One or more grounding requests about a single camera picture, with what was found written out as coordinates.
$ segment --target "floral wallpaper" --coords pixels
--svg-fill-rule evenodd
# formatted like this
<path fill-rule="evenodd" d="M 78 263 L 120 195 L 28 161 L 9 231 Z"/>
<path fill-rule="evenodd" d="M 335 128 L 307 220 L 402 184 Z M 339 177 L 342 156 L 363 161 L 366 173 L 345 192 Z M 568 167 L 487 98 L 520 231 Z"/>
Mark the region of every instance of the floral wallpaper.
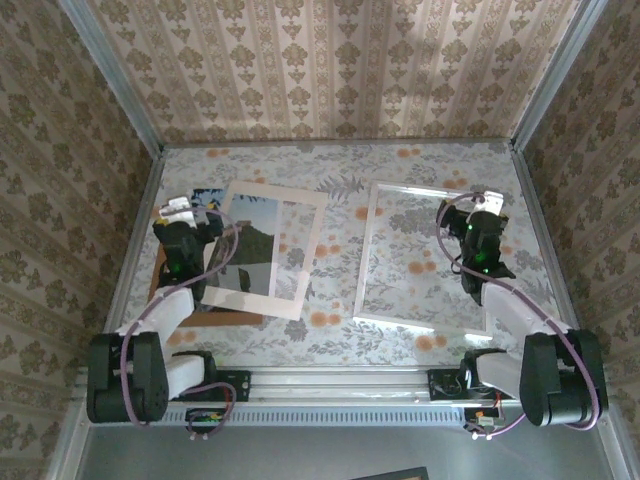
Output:
<path fill-rule="evenodd" d="M 503 259 L 524 290 L 550 314 L 558 314 L 506 142 L 169 148 L 164 158 L 158 206 L 194 188 L 224 188 L 234 179 L 321 191 L 329 196 L 298 320 L 265 317 L 255 326 L 179 328 L 169 339 L 171 351 L 209 350 L 217 365 L 248 368 L 457 365 L 467 349 L 478 346 L 501 346 L 517 355 L 515 339 L 501 324 L 491 326 L 491 341 L 476 341 L 460 330 L 428 332 L 354 320 L 371 185 L 380 179 L 502 192 L 504 212 L 510 217 L 504 232 Z M 389 245 L 402 252 L 396 262 L 401 271 L 388 272 L 384 280 L 389 283 L 397 274 L 414 285 L 413 289 L 396 289 L 395 300 L 405 303 L 415 318 L 432 323 L 451 323 L 452 313 L 464 315 L 469 322 L 481 319 L 482 309 L 462 293 L 460 278 L 450 271 L 437 247 L 432 223 L 427 224 L 427 215 L 435 222 L 439 201 L 422 204 L 425 215 L 414 215 L 409 210 L 415 207 L 405 208 L 405 201 L 384 197 L 375 211 L 377 220 L 384 222 L 379 233 L 402 244 Z M 397 215 L 397 223 L 387 223 L 390 214 Z M 301 261 L 302 251 L 293 238 L 298 235 L 296 225 L 299 231 L 300 224 L 293 222 L 280 240 L 279 261 L 287 268 Z M 416 241 L 420 248 L 412 249 Z M 459 248 L 454 241 L 448 245 L 452 251 Z M 149 225 L 123 321 L 135 318 L 147 303 L 158 246 Z M 369 298 L 377 295 L 374 292 Z"/>
<path fill-rule="evenodd" d="M 640 451 L 640 3 L 610 1 L 526 146 L 576 312 Z"/>
<path fill-rule="evenodd" d="M 56 2 L 0 2 L 0 479 L 44 475 L 150 158 Z"/>
<path fill-rule="evenodd" d="M 510 137 L 578 0 L 88 0 L 167 144 Z"/>

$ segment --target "white picture frame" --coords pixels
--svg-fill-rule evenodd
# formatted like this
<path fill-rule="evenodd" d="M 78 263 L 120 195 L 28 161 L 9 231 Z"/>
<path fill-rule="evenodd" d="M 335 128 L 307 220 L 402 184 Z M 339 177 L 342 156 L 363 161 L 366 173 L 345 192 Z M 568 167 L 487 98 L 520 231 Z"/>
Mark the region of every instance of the white picture frame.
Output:
<path fill-rule="evenodd" d="M 248 195 L 275 199 L 280 202 L 294 202 L 315 207 L 315 215 L 309 233 L 309 243 L 305 251 L 302 269 L 298 273 L 298 284 L 293 300 L 285 300 L 274 296 L 257 295 L 253 293 L 238 292 L 226 288 L 207 285 L 202 298 L 202 303 L 215 307 L 228 308 L 242 312 L 251 312 L 261 315 L 298 320 L 302 313 L 305 294 L 311 278 L 313 259 L 316 247 L 320 239 L 320 229 L 324 220 L 324 212 L 327 207 L 328 195 L 323 192 L 312 192 L 297 188 L 278 187 L 254 182 L 234 180 L 229 185 L 220 211 L 228 213 L 231 201 L 235 195 Z M 215 242 L 206 245 L 204 249 L 204 264 L 208 265 L 213 255 Z"/>
<path fill-rule="evenodd" d="M 374 219 L 376 217 L 376 208 L 378 206 L 378 195 L 381 190 L 396 191 L 412 195 L 423 195 L 433 197 L 436 199 L 455 198 L 458 195 L 468 192 L 462 192 L 459 190 L 451 190 L 445 188 L 426 187 L 419 185 L 410 185 L 403 183 L 374 181 L 371 186 L 371 196 L 369 199 L 369 210 L 367 212 L 367 223 L 365 226 L 364 243 L 362 246 L 362 259 L 360 261 L 360 272 L 358 275 L 358 283 L 356 287 L 356 299 L 353 312 L 354 320 L 373 321 L 385 324 L 403 325 L 409 327 L 420 327 L 426 331 L 436 331 L 443 333 L 462 333 L 465 335 L 475 335 L 484 338 L 492 338 L 493 334 L 489 331 L 488 318 L 482 311 L 482 329 L 475 328 L 463 328 L 457 326 L 450 326 L 441 323 L 429 323 L 423 321 L 417 321 L 413 319 L 403 319 L 398 317 L 388 317 L 384 315 L 378 315 L 364 311 L 365 292 L 367 287 L 367 275 L 369 272 L 369 253 L 371 249 L 371 239 L 373 236 Z"/>

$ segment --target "damask wallpaper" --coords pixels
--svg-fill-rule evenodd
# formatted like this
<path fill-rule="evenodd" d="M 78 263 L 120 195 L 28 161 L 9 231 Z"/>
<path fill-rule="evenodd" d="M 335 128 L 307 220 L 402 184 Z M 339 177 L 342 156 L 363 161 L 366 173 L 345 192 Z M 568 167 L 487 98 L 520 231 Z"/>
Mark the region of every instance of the damask wallpaper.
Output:
<path fill-rule="evenodd" d="M 150 158 L 54 1 L 0 2 L 0 479 L 42 476 Z"/>
<path fill-rule="evenodd" d="M 609 2 L 525 156 L 640 451 L 640 2 Z"/>
<path fill-rule="evenodd" d="M 164 143 L 510 137 L 578 0 L 88 0 Z"/>

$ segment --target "floral tablecloth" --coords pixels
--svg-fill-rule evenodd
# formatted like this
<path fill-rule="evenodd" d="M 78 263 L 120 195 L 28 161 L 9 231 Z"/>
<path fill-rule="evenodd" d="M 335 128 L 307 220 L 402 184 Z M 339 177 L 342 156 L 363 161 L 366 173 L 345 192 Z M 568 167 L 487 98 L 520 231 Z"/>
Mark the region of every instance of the floral tablecloth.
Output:
<path fill-rule="evenodd" d="M 499 323 L 492 327 L 491 341 L 475 341 L 462 333 L 354 321 L 356 281 L 374 180 L 503 193 L 503 211 L 510 217 L 502 241 L 503 259 L 524 291 L 557 315 L 506 143 L 256 145 L 169 149 L 164 155 L 166 166 L 156 205 L 190 194 L 194 188 L 224 188 L 233 179 L 329 195 L 300 319 L 266 317 L 259 326 L 179 329 L 169 342 L 175 351 L 207 349 L 219 365 L 246 367 L 453 365 L 466 349 L 479 345 L 500 346 L 517 354 L 513 338 Z M 146 303 L 157 250 L 149 225 L 123 321 L 138 315 Z M 429 268 L 428 260 L 420 269 L 414 265 L 412 273 L 424 277 L 425 291 L 436 281 L 442 285 L 431 288 L 431 300 L 434 310 L 444 311 L 439 306 L 458 298 L 462 288 L 456 278 L 443 283 L 440 268 Z"/>

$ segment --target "photo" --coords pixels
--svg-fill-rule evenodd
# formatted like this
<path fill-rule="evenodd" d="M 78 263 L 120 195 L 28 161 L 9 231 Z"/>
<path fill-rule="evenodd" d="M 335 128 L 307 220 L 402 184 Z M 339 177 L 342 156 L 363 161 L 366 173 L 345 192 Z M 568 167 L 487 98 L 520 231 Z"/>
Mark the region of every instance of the photo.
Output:
<path fill-rule="evenodd" d="M 193 192 L 194 206 L 214 204 L 220 207 L 225 196 L 224 189 L 196 189 Z M 234 195 L 229 216 L 239 230 L 238 248 L 220 272 L 207 280 L 207 285 L 255 295 L 272 293 L 272 270 L 274 251 L 277 249 L 278 200 L 250 195 Z M 226 226 L 217 240 L 207 269 L 220 264 L 233 246 L 234 233 Z M 224 310 L 201 306 L 202 311 Z"/>

